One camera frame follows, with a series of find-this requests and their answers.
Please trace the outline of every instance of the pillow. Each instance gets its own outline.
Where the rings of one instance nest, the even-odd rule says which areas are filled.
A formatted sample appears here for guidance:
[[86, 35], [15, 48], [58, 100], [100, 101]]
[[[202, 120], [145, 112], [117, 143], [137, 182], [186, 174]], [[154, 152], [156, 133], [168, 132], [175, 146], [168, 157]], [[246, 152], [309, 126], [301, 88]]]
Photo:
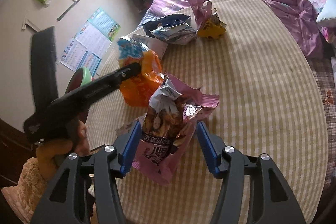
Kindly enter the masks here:
[[327, 0], [316, 22], [320, 27], [336, 27], [336, 0]]
[[[327, 0], [308, 0], [315, 11], [315, 16], [317, 17], [323, 10]], [[319, 28], [321, 34], [324, 36], [325, 40], [328, 43], [336, 43], [336, 35], [335, 35], [335, 29], [334, 28], [326, 28], [321, 27], [317, 24], [317, 27]]]

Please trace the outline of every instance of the blue gripper pad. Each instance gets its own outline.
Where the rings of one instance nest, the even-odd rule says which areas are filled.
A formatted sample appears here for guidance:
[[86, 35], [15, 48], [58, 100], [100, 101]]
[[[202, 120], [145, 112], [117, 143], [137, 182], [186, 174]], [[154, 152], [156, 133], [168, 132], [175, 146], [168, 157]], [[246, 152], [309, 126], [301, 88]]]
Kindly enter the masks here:
[[136, 122], [135, 125], [133, 125], [130, 132], [125, 134], [129, 135], [129, 139], [125, 146], [124, 151], [122, 152], [122, 154], [119, 154], [119, 160], [118, 160], [121, 165], [120, 173], [123, 176], [125, 176], [131, 170], [135, 152], [137, 151], [137, 147], [141, 139], [141, 134], [142, 134], [142, 128], [139, 122]]
[[217, 147], [218, 145], [222, 148], [225, 147], [223, 140], [214, 134], [210, 134], [204, 122], [197, 123], [196, 134], [209, 172], [215, 178], [219, 178], [222, 149], [218, 150]]

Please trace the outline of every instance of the green round object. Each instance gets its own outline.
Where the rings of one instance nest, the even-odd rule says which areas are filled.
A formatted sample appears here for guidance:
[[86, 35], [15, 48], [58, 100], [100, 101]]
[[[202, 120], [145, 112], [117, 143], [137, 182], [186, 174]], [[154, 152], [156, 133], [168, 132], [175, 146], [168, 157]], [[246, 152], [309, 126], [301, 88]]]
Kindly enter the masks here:
[[81, 67], [73, 74], [68, 87], [65, 93], [73, 91], [76, 88], [79, 88], [82, 85], [90, 83], [92, 80], [92, 76], [90, 70], [87, 67]]

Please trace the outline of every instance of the white pillow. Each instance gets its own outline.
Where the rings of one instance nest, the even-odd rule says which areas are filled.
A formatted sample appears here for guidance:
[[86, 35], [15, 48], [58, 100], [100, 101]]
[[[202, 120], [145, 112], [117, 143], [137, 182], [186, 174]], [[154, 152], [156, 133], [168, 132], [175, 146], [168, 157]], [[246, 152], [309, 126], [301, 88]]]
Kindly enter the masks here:
[[327, 0], [316, 23], [319, 27], [336, 27], [336, 0]]

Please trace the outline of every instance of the plaid tablecloth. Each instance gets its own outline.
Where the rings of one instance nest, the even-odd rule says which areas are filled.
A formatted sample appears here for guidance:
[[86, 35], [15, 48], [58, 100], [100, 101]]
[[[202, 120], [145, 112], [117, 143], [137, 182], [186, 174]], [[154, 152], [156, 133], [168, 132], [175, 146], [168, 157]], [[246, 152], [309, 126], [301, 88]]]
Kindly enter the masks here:
[[[209, 131], [246, 155], [269, 153], [309, 223], [320, 200], [328, 153], [323, 104], [312, 71], [289, 31], [262, 0], [212, 2], [227, 24], [226, 34], [216, 41], [198, 38], [185, 46], [169, 45], [163, 69], [220, 96], [206, 121]], [[181, 12], [192, 15], [190, 8]], [[135, 33], [144, 35], [142, 29]], [[102, 74], [118, 68], [117, 57], [114, 46]], [[145, 111], [127, 106], [119, 91], [105, 97], [90, 109], [90, 145], [113, 143], [115, 129]], [[245, 182], [241, 223], [249, 201], [248, 178]], [[145, 224], [209, 223], [220, 188], [196, 138], [170, 186], [161, 187], [135, 169], [118, 180], [127, 219]]]

